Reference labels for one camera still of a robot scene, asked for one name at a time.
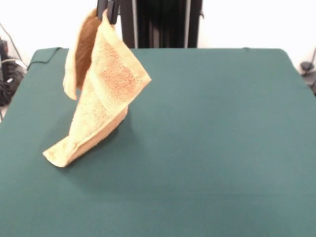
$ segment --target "black metal frame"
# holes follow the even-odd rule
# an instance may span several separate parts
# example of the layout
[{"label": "black metal frame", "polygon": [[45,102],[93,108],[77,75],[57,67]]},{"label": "black metal frame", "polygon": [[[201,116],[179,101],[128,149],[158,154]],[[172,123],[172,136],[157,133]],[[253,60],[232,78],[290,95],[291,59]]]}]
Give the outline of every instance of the black metal frame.
[{"label": "black metal frame", "polygon": [[102,20],[102,14],[105,9],[108,9],[107,17],[111,25],[117,23],[119,14],[120,0],[98,0],[97,17]]},{"label": "black metal frame", "polygon": [[[140,11],[142,8],[142,4],[146,6],[147,2],[149,0],[137,0],[137,10]],[[175,12],[175,16],[183,17],[184,14],[184,6],[183,6],[183,0],[179,1],[179,7],[177,12]],[[122,23],[122,35],[123,35],[123,41],[129,48],[135,48],[135,39],[134,39],[134,23],[133,23],[133,7],[132,7],[132,0],[121,0],[120,4],[120,12],[121,12],[121,23]],[[190,11],[190,23],[189,23],[189,37],[188,37],[188,47],[189,48],[195,48],[198,46],[198,26],[199,26],[199,17],[202,9],[202,0],[191,0],[191,11]],[[148,25],[149,23],[146,23],[147,15],[144,14],[137,14],[137,22],[138,22],[138,32],[140,34],[143,33],[143,35],[147,36],[138,36],[138,46],[140,48],[142,47],[157,47],[157,44],[151,43],[153,39],[150,39],[150,30],[152,26]],[[172,21],[172,20],[178,20],[176,18],[169,18],[165,19],[165,21]],[[176,35],[184,35],[184,28],[180,29],[169,29],[166,27],[165,34],[160,35],[162,39],[168,38],[171,42],[173,42],[173,45],[168,45],[167,40],[165,40],[165,43],[160,43],[159,47],[184,47],[184,39],[181,38],[175,40],[174,38]]]}]

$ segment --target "black cable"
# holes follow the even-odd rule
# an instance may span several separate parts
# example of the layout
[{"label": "black cable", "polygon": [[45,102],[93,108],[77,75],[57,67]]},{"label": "black cable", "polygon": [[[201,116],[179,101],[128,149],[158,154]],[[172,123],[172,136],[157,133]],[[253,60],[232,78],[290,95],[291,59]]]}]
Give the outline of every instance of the black cable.
[{"label": "black cable", "polygon": [[308,74],[310,70],[313,68],[313,61],[315,60],[315,57],[316,57],[316,48],[314,49],[310,66],[307,69],[305,69],[305,72],[302,74],[302,76],[306,76],[306,74]]},{"label": "black cable", "polygon": [[6,35],[9,37],[9,39],[10,39],[10,41],[11,41],[13,47],[14,47],[14,50],[16,51],[16,53],[17,53],[19,59],[20,59],[21,61],[23,61],[23,60],[22,60],[22,57],[21,57],[21,55],[20,55],[20,53],[19,53],[19,51],[18,51],[18,49],[16,48],[16,46],[15,46],[15,44],[14,44],[14,42],[13,42],[13,39],[12,39],[11,35],[8,33],[8,31],[5,30],[5,28],[3,27],[3,25],[1,24],[1,22],[0,22],[0,27],[3,29],[3,31],[6,33]]},{"label": "black cable", "polygon": [[6,54],[5,50],[4,50],[4,46],[3,46],[1,38],[0,38],[0,59],[1,59],[1,65],[0,66],[1,66],[1,73],[2,73],[2,80],[3,80],[4,78],[7,77],[7,69],[6,69],[6,67],[3,67],[2,61],[7,59],[7,54]]},{"label": "black cable", "polygon": [[0,106],[10,104],[13,92],[10,89],[10,85],[0,80]]},{"label": "black cable", "polygon": [[314,81],[314,82],[313,82],[313,84],[311,84],[310,89],[312,89],[312,90],[313,90],[313,88],[314,88],[315,84],[316,84],[316,81]]}]

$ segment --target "white background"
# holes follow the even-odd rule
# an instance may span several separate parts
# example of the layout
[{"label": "white background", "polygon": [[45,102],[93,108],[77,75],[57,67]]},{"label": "white background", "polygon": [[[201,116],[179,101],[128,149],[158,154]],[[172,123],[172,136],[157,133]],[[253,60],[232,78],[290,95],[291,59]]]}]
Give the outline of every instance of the white background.
[{"label": "white background", "polygon": [[[198,46],[281,48],[298,69],[316,46],[315,0],[203,0]],[[40,48],[69,47],[96,0],[0,0],[0,22],[25,63]],[[117,31],[121,34],[120,24]],[[0,29],[0,36],[7,36]]]}]

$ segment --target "green cloth surface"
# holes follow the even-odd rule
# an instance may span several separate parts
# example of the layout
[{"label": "green cloth surface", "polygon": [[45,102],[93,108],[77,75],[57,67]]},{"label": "green cloth surface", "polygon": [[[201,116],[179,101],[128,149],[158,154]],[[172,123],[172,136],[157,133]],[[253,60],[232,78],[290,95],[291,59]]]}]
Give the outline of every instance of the green cloth surface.
[{"label": "green cloth surface", "polygon": [[152,82],[67,168],[66,49],[35,53],[0,124],[0,236],[315,237],[316,99],[278,49],[139,49]]}]

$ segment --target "terry cloth towel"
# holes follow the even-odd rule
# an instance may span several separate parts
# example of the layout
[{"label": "terry cloth towel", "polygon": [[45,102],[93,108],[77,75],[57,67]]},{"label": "terry cloth towel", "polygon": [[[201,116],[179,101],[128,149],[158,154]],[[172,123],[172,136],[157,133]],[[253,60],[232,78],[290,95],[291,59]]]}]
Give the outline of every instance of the terry cloth towel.
[{"label": "terry cloth towel", "polygon": [[128,105],[151,81],[116,35],[106,11],[102,22],[93,10],[84,21],[65,65],[64,90],[81,96],[69,135],[43,152],[55,166],[65,167],[106,138],[125,118]]}]

